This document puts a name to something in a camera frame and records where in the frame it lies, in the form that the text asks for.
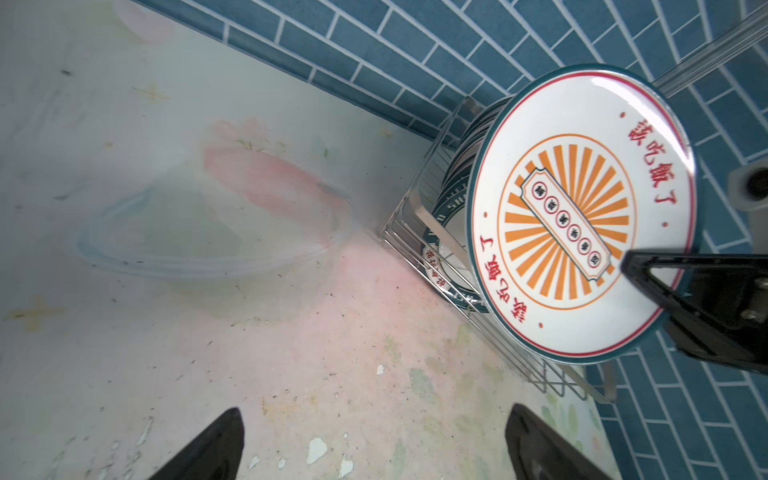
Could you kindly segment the green rim hao wei plate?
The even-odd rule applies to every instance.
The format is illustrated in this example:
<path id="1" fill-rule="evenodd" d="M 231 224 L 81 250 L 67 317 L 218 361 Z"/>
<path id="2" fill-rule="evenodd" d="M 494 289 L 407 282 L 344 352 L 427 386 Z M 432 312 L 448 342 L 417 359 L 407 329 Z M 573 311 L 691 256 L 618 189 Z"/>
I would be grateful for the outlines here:
<path id="1" fill-rule="evenodd" d="M 502 104 L 489 107 L 469 125 L 443 179 L 440 196 L 432 211 L 440 226 L 451 233 L 462 247 L 466 245 L 465 202 L 470 174 L 485 136 L 502 108 Z M 459 308 L 486 313 L 488 309 L 477 292 L 469 269 L 441 244 L 432 230 L 425 231 L 423 240 L 422 257 L 426 262 L 423 272 L 430 283 Z"/>

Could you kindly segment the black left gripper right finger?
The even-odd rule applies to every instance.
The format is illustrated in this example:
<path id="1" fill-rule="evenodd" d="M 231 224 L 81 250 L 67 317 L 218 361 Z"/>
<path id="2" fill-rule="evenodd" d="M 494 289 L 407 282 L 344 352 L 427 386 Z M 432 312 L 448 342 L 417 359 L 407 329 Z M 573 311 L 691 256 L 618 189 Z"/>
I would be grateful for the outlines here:
<path id="1" fill-rule="evenodd" d="M 523 404 L 513 405 L 505 427 L 505 440 L 517 479 L 609 479 Z"/>

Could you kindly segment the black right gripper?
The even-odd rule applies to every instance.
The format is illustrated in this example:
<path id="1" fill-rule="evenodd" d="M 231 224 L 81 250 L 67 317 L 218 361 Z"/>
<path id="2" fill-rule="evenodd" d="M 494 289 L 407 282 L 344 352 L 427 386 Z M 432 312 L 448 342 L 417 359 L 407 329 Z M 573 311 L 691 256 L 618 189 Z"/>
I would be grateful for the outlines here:
<path id="1" fill-rule="evenodd" d="M 767 257 L 631 250 L 621 272 L 670 315 L 664 331 L 692 359 L 767 374 Z"/>

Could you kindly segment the orange sunburst plate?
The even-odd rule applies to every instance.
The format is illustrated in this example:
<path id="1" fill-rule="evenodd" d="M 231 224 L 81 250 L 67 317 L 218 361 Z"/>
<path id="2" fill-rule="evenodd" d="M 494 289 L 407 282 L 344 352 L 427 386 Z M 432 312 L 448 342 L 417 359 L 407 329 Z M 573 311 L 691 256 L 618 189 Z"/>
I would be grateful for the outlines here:
<path id="1" fill-rule="evenodd" d="M 656 329 L 622 271 L 698 240 L 696 160 L 649 82 L 609 65 L 550 72 L 509 99 L 468 182 L 467 255 L 489 313 L 527 350 L 597 364 Z"/>

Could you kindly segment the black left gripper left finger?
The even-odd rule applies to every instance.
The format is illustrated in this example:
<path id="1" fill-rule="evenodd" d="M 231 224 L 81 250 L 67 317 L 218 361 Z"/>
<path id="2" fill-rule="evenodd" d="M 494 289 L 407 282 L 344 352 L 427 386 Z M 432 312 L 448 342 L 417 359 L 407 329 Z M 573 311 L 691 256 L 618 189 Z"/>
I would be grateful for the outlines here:
<path id="1" fill-rule="evenodd" d="M 240 410 L 230 408 L 216 418 L 150 480 L 234 480 L 244 449 Z"/>

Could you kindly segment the metal wire dish rack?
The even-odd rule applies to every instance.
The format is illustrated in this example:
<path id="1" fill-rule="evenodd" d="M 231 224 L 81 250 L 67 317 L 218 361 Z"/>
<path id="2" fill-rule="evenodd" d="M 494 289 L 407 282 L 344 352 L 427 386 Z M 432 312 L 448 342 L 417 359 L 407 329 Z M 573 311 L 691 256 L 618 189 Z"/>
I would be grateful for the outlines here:
<path id="1" fill-rule="evenodd" d="M 618 392 L 617 363 L 600 363 L 603 382 L 593 385 L 586 379 L 584 367 L 547 360 L 519 345 L 491 314 L 483 311 L 480 291 L 472 283 L 467 247 L 437 218 L 445 178 L 461 148 L 458 139 L 448 138 L 451 128 L 463 115 L 467 116 L 466 125 L 471 126 L 491 111 L 470 97 L 459 102 L 439 127 L 408 190 L 381 227 L 379 237 L 456 308 L 475 333 L 524 380 L 543 393 L 563 397 L 570 390 L 582 400 L 591 397 L 599 404 L 612 404 Z"/>

